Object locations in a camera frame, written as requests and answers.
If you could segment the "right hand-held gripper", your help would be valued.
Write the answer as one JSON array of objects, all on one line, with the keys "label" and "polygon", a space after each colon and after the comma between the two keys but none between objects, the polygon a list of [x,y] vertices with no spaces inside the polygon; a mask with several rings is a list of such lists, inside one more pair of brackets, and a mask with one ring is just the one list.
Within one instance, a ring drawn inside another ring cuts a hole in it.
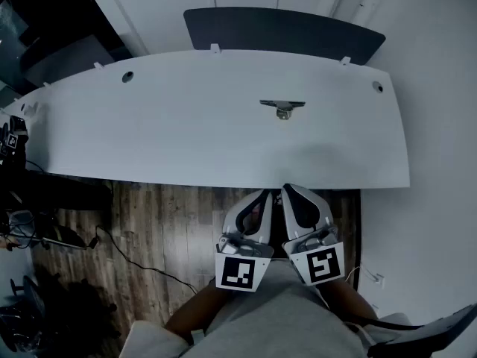
[{"label": "right hand-held gripper", "polygon": [[328,203],[307,188],[286,183],[282,206],[287,235],[292,239],[282,248],[302,282],[316,286],[342,278],[344,243],[338,241],[336,226],[324,227],[332,223]]}]

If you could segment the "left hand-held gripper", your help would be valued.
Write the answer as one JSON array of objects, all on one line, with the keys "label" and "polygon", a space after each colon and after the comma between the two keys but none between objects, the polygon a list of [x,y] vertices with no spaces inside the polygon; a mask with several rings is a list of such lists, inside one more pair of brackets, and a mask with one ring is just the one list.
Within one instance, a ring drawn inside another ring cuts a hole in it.
[{"label": "left hand-held gripper", "polygon": [[[271,262],[273,196],[260,189],[243,197],[226,214],[223,235],[216,244],[215,285],[221,289],[255,292]],[[244,220],[250,215],[250,222]]]}]

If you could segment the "small metal clip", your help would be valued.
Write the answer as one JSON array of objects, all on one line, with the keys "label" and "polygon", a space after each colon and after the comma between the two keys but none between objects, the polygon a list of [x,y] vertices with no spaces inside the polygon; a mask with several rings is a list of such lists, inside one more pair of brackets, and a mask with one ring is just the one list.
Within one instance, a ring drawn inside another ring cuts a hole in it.
[{"label": "small metal clip", "polygon": [[260,104],[264,106],[274,107],[276,115],[281,120],[288,120],[291,118],[292,112],[297,107],[304,107],[304,101],[284,101],[284,100],[260,100]]}]

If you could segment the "person's left forearm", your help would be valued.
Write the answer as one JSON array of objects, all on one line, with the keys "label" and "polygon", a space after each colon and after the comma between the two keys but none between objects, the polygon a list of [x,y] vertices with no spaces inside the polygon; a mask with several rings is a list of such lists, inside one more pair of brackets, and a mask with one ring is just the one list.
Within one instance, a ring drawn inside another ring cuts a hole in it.
[{"label": "person's left forearm", "polygon": [[233,291],[217,288],[215,284],[204,287],[170,317],[165,329],[192,345],[192,332],[206,331],[232,294]]}]

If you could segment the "person's right forearm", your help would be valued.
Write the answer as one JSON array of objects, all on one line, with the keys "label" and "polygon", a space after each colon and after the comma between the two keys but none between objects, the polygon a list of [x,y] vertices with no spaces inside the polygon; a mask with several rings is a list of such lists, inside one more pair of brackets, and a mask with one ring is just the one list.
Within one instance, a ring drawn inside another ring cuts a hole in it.
[{"label": "person's right forearm", "polygon": [[326,308],[348,327],[364,327],[379,320],[372,306],[341,278],[320,283],[316,289]]}]

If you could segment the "person's grey clothing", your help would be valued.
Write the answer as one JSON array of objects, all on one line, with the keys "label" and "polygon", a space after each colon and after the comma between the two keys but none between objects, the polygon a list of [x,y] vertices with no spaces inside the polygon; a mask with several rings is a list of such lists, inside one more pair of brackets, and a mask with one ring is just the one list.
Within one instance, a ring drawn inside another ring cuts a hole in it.
[{"label": "person's grey clothing", "polygon": [[271,261],[256,292],[233,292],[192,337],[190,345],[165,326],[135,321],[119,358],[367,358],[359,336],[286,260]]}]

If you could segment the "dark desk divider panel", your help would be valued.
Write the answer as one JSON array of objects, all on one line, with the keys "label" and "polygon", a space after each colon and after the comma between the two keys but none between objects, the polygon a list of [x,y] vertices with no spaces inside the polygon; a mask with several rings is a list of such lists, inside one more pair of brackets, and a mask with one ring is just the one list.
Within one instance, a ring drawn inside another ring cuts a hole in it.
[{"label": "dark desk divider panel", "polygon": [[385,35],[325,16],[263,7],[209,7],[183,13],[196,50],[276,51],[341,60],[363,66]]}]

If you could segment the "black side desk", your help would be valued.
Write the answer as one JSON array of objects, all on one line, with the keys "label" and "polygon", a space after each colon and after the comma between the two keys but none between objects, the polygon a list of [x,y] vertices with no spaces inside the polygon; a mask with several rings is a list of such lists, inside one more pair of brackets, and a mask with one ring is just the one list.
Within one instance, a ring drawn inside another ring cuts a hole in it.
[{"label": "black side desk", "polygon": [[0,175],[0,210],[105,210],[112,200],[101,184],[28,170]]}]

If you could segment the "black office chair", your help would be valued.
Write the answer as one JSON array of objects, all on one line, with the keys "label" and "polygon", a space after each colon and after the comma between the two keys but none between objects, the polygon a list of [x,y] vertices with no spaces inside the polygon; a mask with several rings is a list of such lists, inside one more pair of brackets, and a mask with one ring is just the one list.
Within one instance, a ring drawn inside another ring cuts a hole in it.
[{"label": "black office chair", "polygon": [[38,354],[45,349],[45,304],[28,276],[17,286],[10,280],[13,303],[0,307],[0,337],[14,353]]}]

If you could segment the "grey desk divider panel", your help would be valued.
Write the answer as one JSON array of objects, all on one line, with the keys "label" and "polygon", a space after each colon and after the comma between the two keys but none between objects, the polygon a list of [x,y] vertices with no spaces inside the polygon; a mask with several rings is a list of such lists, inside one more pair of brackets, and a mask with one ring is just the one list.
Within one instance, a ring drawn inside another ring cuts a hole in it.
[{"label": "grey desk divider panel", "polygon": [[93,35],[84,37],[22,69],[24,78],[36,87],[114,63],[113,57]]}]

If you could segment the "spare hand-held gripper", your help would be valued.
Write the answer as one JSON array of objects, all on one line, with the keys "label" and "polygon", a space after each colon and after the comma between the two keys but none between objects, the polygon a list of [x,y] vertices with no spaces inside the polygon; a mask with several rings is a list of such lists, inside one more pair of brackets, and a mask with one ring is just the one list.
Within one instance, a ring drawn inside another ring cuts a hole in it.
[{"label": "spare hand-held gripper", "polygon": [[0,162],[23,169],[26,164],[26,143],[29,139],[25,120],[11,116],[0,128]]}]

